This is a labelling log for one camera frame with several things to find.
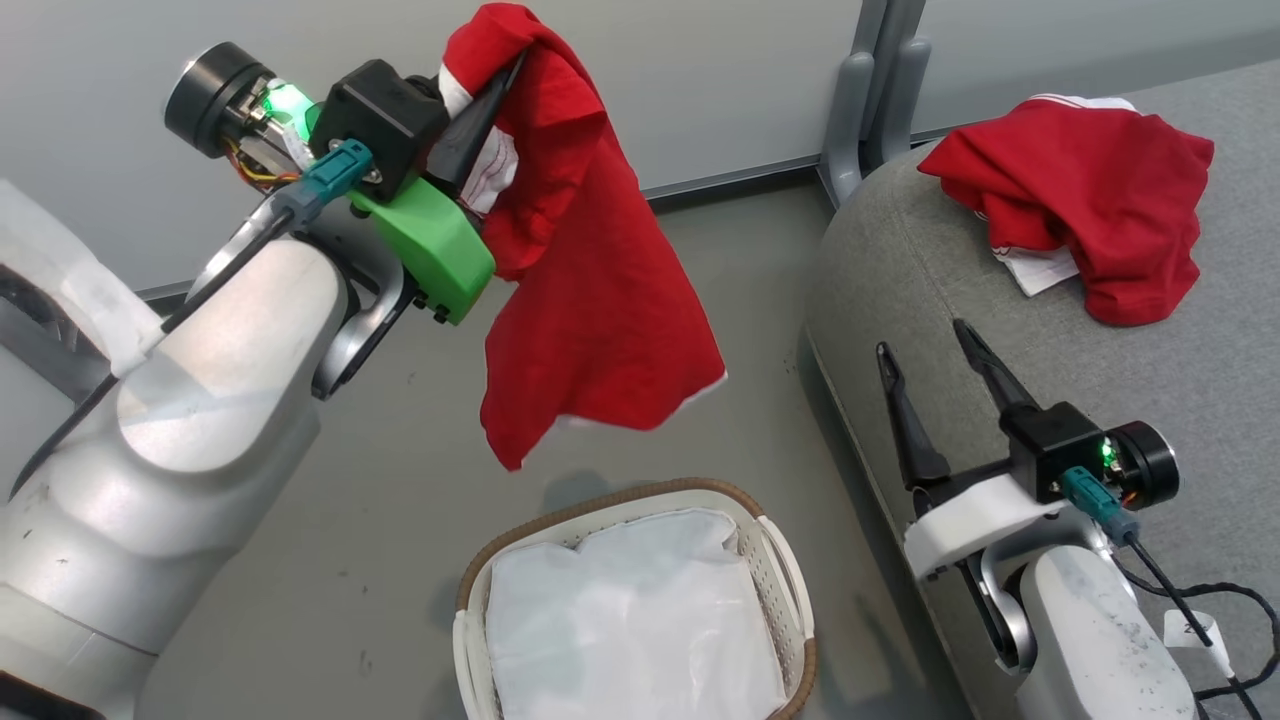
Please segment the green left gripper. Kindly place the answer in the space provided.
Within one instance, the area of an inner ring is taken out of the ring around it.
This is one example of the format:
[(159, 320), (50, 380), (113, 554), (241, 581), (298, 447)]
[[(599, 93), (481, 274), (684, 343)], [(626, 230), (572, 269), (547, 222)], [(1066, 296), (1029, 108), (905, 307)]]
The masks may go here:
[(444, 65), (428, 78), (371, 59), (315, 102), (223, 42), (186, 65), (165, 126), (262, 192), (259, 227), (242, 229), (251, 249), (314, 231), (328, 206), (347, 202), (412, 281), (411, 300), (458, 324), (495, 270), (465, 188), (526, 56), (476, 92)]

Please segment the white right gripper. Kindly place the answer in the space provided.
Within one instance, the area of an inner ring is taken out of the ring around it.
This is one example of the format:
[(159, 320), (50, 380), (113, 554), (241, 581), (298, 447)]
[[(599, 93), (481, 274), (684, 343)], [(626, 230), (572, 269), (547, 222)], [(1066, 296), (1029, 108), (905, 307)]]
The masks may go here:
[[(952, 328), (1000, 414), (1041, 410), (969, 322), (955, 319)], [(904, 487), (915, 491), (950, 480), (948, 461), (918, 416), (887, 342), (876, 346), (876, 360)], [(1132, 421), (1062, 447), (1016, 448), (1009, 462), (979, 470), (956, 495), (924, 511), (905, 530), (902, 548), (916, 579), (1001, 541), (1079, 544), (1107, 553), (1140, 536), (1138, 511), (1176, 497), (1180, 487), (1172, 446), (1152, 425)]]

